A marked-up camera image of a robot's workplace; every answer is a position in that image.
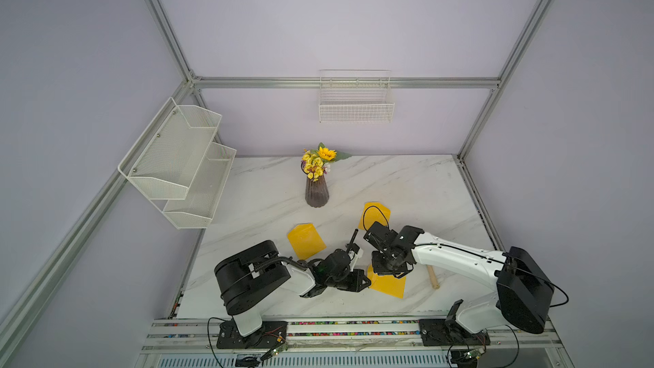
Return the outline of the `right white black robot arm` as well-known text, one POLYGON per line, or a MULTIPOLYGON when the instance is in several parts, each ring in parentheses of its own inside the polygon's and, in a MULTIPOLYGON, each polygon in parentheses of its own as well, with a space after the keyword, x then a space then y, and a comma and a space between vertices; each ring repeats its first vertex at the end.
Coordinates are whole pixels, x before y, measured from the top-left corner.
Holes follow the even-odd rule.
POLYGON ((544 332, 560 288, 528 251, 515 246, 508 251, 476 249, 412 226, 396 232, 378 221, 366 229, 364 240, 375 248, 372 267, 378 275, 401 279, 420 264, 459 274, 490 290, 473 301, 454 302, 440 320, 447 334, 465 338, 503 325, 530 334, 544 332))

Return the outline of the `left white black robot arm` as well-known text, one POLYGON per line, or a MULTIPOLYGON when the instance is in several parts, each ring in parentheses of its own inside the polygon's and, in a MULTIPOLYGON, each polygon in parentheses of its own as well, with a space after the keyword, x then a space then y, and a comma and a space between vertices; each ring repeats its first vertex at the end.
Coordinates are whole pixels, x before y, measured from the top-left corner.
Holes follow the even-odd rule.
POLYGON ((219 262, 214 275, 238 334, 249 337, 263 327, 259 303, 279 289, 313 298, 329 288, 359 293, 371 287, 366 271, 356 267, 362 255, 350 243, 324 259, 295 260, 282 257, 274 242, 265 240, 219 262))

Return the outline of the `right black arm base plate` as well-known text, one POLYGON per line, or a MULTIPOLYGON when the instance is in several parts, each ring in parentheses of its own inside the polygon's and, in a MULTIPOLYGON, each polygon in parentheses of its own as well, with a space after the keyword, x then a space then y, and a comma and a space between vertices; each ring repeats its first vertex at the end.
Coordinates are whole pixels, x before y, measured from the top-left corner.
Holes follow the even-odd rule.
POLYGON ((447 322, 446 319, 418 320, 422 344, 425 347, 438 346, 487 346, 490 338, 484 332, 471 334, 465 331, 456 322, 447 322))

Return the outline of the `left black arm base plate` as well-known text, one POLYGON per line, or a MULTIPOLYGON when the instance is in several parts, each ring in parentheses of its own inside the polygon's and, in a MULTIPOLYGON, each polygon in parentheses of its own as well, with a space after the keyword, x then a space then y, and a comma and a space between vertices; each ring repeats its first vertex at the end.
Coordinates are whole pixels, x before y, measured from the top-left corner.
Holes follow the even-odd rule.
POLYGON ((287 321, 264 321, 254 333, 242 336, 233 321, 222 322, 215 345, 218 349, 272 349, 285 342, 287 321))

